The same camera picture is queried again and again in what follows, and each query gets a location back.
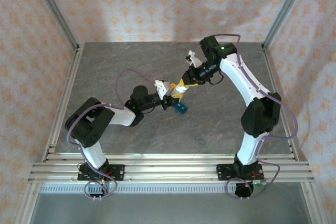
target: wall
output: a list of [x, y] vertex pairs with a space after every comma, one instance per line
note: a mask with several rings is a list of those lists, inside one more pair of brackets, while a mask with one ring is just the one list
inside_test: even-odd
[[336, 0], [297, 0], [270, 47], [331, 223], [336, 220], [335, 16]]
[[13, 223], [73, 52], [44, 0], [0, 0], [0, 14], [0, 223]]
[[241, 33], [263, 41], [284, 0], [55, 0], [79, 43], [190, 41]]

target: blue block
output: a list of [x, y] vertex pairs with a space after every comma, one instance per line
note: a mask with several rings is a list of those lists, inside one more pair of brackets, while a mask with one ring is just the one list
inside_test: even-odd
[[174, 105], [173, 107], [181, 114], [184, 114], [185, 112], [188, 111], [188, 107], [184, 105], [182, 102], [179, 102], [177, 105]]

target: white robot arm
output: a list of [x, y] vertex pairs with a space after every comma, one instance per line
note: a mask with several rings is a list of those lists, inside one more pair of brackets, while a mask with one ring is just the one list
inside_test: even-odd
[[[101, 149], [99, 138], [109, 124], [135, 126], [143, 118], [143, 111], [161, 105], [164, 110], [177, 105], [189, 87], [210, 82], [216, 72], [225, 73], [242, 95], [246, 111], [241, 117], [241, 124], [245, 131], [240, 150], [235, 156], [232, 169], [228, 177], [246, 179], [257, 167], [256, 152], [260, 140], [269, 134], [278, 123], [280, 105], [265, 97], [260, 91], [281, 100], [278, 93], [270, 93], [250, 72], [241, 60], [239, 64], [236, 47], [232, 43], [220, 45], [214, 36], [204, 38], [200, 42], [202, 51], [207, 58], [201, 62], [195, 53], [189, 52], [186, 61], [189, 69], [183, 74], [180, 82], [175, 85], [165, 81], [155, 81], [156, 93], [148, 94], [145, 86], [134, 88], [130, 100], [123, 109], [108, 106], [90, 111], [79, 121], [71, 133], [77, 143], [81, 144], [88, 161], [96, 168], [103, 169], [108, 161]], [[243, 66], [249, 78], [258, 85], [259, 89], [250, 83], [240, 67]], [[69, 130], [74, 120], [90, 106], [100, 103], [90, 98], [66, 122], [65, 128]]]

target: gray floor panel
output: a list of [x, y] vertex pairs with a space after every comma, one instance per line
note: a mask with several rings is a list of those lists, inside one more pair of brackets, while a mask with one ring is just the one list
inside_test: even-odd
[[[88, 98], [119, 105], [114, 87], [118, 73], [125, 68], [135, 68], [151, 80], [178, 83], [188, 69], [184, 58], [194, 43], [175, 42], [90, 42], [86, 43], [66, 110], [65, 120]], [[260, 44], [242, 43], [242, 57], [259, 81], [271, 90], [271, 82]], [[200, 49], [196, 56], [205, 60]], [[129, 99], [137, 85], [154, 87], [135, 73], [120, 78], [119, 91], [123, 101]], [[243, 129], [240, 117], [245, 104], [228, 77], [219, 85], [205, 84], [191, 87], [183, 103], [188, 112], [178, 113], [174, 108], [163, 111], [157, 107], [145, 115], [136, 127], [111, 125], [101, 138], [106, 153], [222, 153], [234, 154], [241, 145]], [[281, 123], [274, 135], [285, 135]], [[66, 143], [62, 128], [56, 152], [78, 152]], [[287, 141], [270, 141], [261, 153], [290, 153]]]
[[115, 194], [101, 202], [83, 194], [39, 194], [31, 220], [36, 224], [311, 223], [299, 183], [274, 183], [260, 197], [243, 201], [223, 193]]

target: metal strip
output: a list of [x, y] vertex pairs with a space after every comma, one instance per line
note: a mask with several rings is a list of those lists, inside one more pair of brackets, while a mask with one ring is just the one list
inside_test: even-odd
[[20, 224], [20, 221], [21, 221], [22, 216], [24, 214], [24, 209], [25, 209], [25, 206], [26, 206], [26, 203], [27, 203], [27, 199], [28, 199], [28, 196], [29, 196], [31, 186], [32, 186], [31, 184], [26, 185], [26, 189], [25, 189], [25, 192], [22, 196], [19, 209], [17, 210], [17, 215], [15, 217], [14, 224]]
[[291, 10], [295, 0], [285, 0], [277, 18], [275, 19], [268, 35], [266, 36], [266, 39], [263, 43], [263, 48], [268, 48], [276, 36], [279, 28], [281, 27], [282, 23], [284, 22], [285, 18], [287, 17], [289, 11]]
[[[82, 194], [84, 185], [78, 184], [43, 184], [42, 194]], [[236, 184], [228, 186], [228, 192], [234, 193]], [[101, 187], [90, 185], [88, 193], [98, 193]], [[206, 194], [225, 193], [223, 183], [217, 184], [119, 184], [116, 194]]]
[[73, 82], [75, 81], [77, 69], [78, 69], [79, 62], [82, 56], [82, 52], [83, 52], [83, 45], [80, 45], [78, 50], [75, 52], [70, 70], [67, 75], [67, 81], [64, 84], [63, 93], [62, 93], [61, 99], [58, 104], [57, 114], [54, 118], [54, 122], [52, 123], [53, 125], [51, 127], [50, 134], [48, 137], [48, 142], [47, 142], [48, 144], [46, 145], [46, 148], [44, 150], [42, 162], [44, 162], [47, 159], [49, 148], [51, 146], [56, 146], [59, 132], [62, 127], [62, 121], [63, 121], [65, 111], [66, 111], [66, 108], [69, 102]]
[[[267, 66], [269, 77], [271, 79], [271, 84], [272, 84], [273, 90], [282, 93], [282, 91], [279, 89], [279, 87], [277, 86], [277, 84], [275, 82], [275, 78], [274, 78], [274, 74], [273, 74], [273, 71], [272, 71], [272, 67], [271, 67], [270, 62], [269, 62], [270, 58], [271, 57], [270, 57], [269, 48], [266, 48], [264, 50], [264, 59], [265, 59], [265, 62], [266, 62], [266, 66]], [[286, 116], [286, 114], [284, 113], [283, 108], [281, 108], [281, 110], [280, 110], [280, 116], [281, 116], [282, 123], [284, 124], [283, 128], [285, 129], [286, 136], [290, 136], [291, 135], [291, 130], [290, 130], [289, 123], [288, 123], [289, 119]], [[299, 161], [300, 159], [299, 159], [299, 155], [298, 155], [298, 149], [297, 149], [297, 147], [295, 145], [295, 141], [293, 139], [290, 139], [290, 140], [288, 140], [288, 143], [289, 143], [289, 147], [291, 149], [291, 152], [294, 155], [295, 160]]]
[[50, 146], [48, 153], [54, 153], [56, 147], [55, 146]]
[[322, 204], [321, 196], [319, 194], [316, 183], [308, 183], [311, 188], [312, 195], [314, 197], [314, 203], [318, 210], [319, 218], [322, 220], [322, 223], [329, 223], [327, 214], [325, 213], [324, 206]]
[[327, 215], [322, 205], [320, 194], [315, 183], [301, 183], [309, 216], [313, 224], [328, 224]]
[[[77, 181], [77, 164], [83, 162], [80, 154], [49, 154], [57, 159], [45, 163], [35, 163], [29, 176], [30, 182], [39, 183], [84, 183]], [[264, 155], [280, 165], [281, 170], [276, 182], [305, 182], [313, 180], [308, 162]], [[125, 183], [154, 184], [199, 184], [217, 183], [217, 164], [232, 164], [233, 155], [212, 154], [123, 154], [108, 155], [110, 164], [125, 164]], [[263, 165], [267, 180], [274, 177], [275, 166]]]
[[73, 36], [69, 26], [67, 25], [63, 15], [61, 14], [60, 10], [58, 9], [56, 2], [54, 0], [45, 0], [49, 9], [55, 16], [57, 23], [61, 27], [62, 31], [64, 32], [65, 36], [67, 37], [68, 42], [72, 46], [73, 50], [78, 48], [78, 44], [76, 42], [75, 37]]
[[15, 219], [15, 223], [29, 224], [31, 216], [33, 215], [34, 207], [36, 204], [38, 193], [40, 192], [40, 184], [28, 184], [29, 192], [26, 200], [24, 201], [24, 208], [21, 212], [18, 212], [18, 216]]
[[[234, 159], [235, 155], [232, 154], [106, 154], [106, 158], [112, 160], [112, 162], [127, 162], [134, 161], [134, 163], [141, 162], [150, 162], [150, 161], [199, 161], [200, 159], [203, 161], [207, 160], [215, 160], [218, 159], [217, 162], [223, 160], [229, 160], [230, 162]], [[273, 159], [286, 159], [295, 163], [293, 159], [292, 153], [290, 154], [261, 154], [259, 155], [261, 159], [269, 159], [273, 161]], [[57, 162], [60, 160], [76, 160], [82, 161], [83, 157], [80, 153], [50, 153], [47, 157], [47, 161]]]

